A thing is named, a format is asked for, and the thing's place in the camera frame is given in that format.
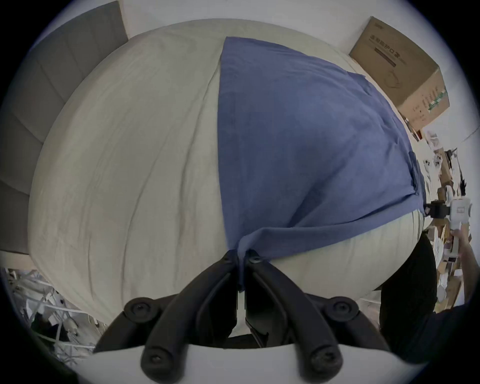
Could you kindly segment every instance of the wrinkled fabric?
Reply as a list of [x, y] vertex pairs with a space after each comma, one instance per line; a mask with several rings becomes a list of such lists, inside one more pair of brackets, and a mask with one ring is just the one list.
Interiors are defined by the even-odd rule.
[[217, 130], [227, 243], [241, 257], [321, 248], [423, 210], [402, 123], [364, 76], [325, 60], [227, 37]]

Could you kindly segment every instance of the white device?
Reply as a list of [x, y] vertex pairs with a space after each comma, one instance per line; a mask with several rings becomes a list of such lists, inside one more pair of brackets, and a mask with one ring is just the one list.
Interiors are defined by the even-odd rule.
[[[468, 223], [470, 219], [472, 204], [470, 199], [465, 196], [453, 198], [452, 187], [446, 186], [447, 201], [446, 205], [450, 206], [450, 214], [446, 216], [450, 222], [450, 230], [461, 229], [462, 223]], [[458, 237], [453, 236], [452, 249], [444, 251], [444, 259], [458, 256]]]

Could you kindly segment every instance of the black pants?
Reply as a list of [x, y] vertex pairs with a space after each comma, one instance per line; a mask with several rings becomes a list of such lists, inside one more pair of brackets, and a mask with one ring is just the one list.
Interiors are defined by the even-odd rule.
[[383, 285], [380, 330], [391, 351], [404, 360], [420, 362], [412, 343], [437, 301], [437, 274], [432, 245], [425, 234], [410, 257]]

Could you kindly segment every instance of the black screw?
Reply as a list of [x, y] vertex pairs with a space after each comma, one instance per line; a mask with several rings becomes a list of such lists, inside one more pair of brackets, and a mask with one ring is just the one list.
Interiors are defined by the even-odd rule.
[[333, 305], [333, 309], [335, 312], [341, 313], [341, 314], [347, 314], [349, 313], [352, 308], [348, 303], [345, 303], [344, 301], [340, 301], [338, 303], [335, 303]]
[[161, 364], [163, 362], [163, 358], [161, 356], [158, 356], [158, 355], [153, 355], [151, 358], [150, 358], [150, 361], [153, 363], [153, 364]]
[[150, 312], [150, 305], [147, 303], [136, 303], [132, 306], [132, 313], [137, 316], [145, 316]]
[[342, 364], [341, 359], [338, 357], [338, 352], [335, 347], [323, 347], [312, 353], [310, 364], [314, 371], [324, 372]]

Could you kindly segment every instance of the bed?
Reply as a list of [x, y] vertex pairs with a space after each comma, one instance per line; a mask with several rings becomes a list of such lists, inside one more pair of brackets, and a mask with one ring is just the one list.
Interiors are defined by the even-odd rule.
[[[325, 42], [245, 20], [162, 27], [107, 56], [50, 129], [28, 211], [29, 253], [38, 269], [67, 300], [107, 324], [132, 298], [178, 293], [228, 250], [216, 130], [226, 36], [322, 58], [364, 74], [384, 94]], [[272, 263], [307, 293], [356, 300], [401, 266], [423, 226], [414, 211]]]

